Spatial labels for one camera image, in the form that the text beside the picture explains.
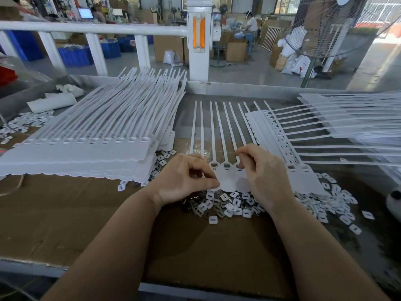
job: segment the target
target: person's left hand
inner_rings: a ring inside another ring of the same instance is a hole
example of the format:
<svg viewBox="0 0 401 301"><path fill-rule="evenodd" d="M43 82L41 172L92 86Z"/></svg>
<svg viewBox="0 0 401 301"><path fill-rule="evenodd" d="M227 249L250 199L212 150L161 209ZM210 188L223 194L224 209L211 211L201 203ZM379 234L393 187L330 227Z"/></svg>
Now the person's left hand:
<svg viewBox="0 0 401 301"><path fill-rule="evenodd" d="M220 182L200 154L178 154L143 190L160 209L192 192L217 188Z"/></svg>

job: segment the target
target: black hair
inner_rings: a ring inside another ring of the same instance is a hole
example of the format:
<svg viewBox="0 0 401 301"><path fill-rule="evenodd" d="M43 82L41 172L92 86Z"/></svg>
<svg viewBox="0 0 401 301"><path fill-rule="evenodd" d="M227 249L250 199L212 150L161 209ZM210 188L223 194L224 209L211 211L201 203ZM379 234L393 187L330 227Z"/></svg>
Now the black hair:
<svg viewBox="0 0 401 301"><path fill-rule="evenodd" d="M20 0L13 0L15 3L17 3L17 4L21 4L21 1Z"/></svg>

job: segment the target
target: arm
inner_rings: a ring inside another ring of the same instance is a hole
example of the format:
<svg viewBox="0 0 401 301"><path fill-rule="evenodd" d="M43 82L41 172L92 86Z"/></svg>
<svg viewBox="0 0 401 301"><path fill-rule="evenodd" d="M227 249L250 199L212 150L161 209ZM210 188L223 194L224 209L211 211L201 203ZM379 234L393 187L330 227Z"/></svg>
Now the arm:
<svg viewBox="0 0 401 301"><path fill-rule="evenodd" d="M117 209L42 300L126 300L134 295L142 278L153 222L161 207L219 185L200 155L178 154L147 187Z"/></svg>
<svg viewBox="0 0 401 301"><path fill-rule="evenodd" d="M298 203L278 157L250 144L236 151L252 194L272 217L291 261L303 301L386 301L324 226Z"/></svg>

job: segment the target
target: forearm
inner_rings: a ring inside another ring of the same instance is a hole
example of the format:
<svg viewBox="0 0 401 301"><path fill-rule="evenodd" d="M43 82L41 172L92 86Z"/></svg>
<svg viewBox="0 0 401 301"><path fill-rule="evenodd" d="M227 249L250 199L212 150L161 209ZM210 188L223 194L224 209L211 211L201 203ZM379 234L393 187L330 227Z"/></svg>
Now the forearm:
<svg viewBox="0 0 401 301"><path fill-rule="evenodd" d="M104 228L43 300L125 300L136 292L158 211L138 191Z"/></svg>
<svg viewBox="0 0 401 301"><path fill-rule="evenodd" d="M272 219L288 253L300 300L388 300L320 222L296 200Z"/></svg>

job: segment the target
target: computer monitor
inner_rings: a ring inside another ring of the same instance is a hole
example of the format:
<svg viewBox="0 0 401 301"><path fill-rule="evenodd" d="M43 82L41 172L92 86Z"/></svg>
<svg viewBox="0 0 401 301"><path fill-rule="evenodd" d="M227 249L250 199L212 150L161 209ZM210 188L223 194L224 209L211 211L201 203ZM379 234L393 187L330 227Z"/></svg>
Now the computer monitor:
<svg viewBox="0 0 401 301"><path fill-rule="evenodd" d="M78 8L78 11L82 19L93 19L90 8Z"/></svg>
<svg viewBox="0 0 401 301"><path fill-rule="evenodd" d="M123 15L123 10L120 8L113 8L113 15Z"/></svg>

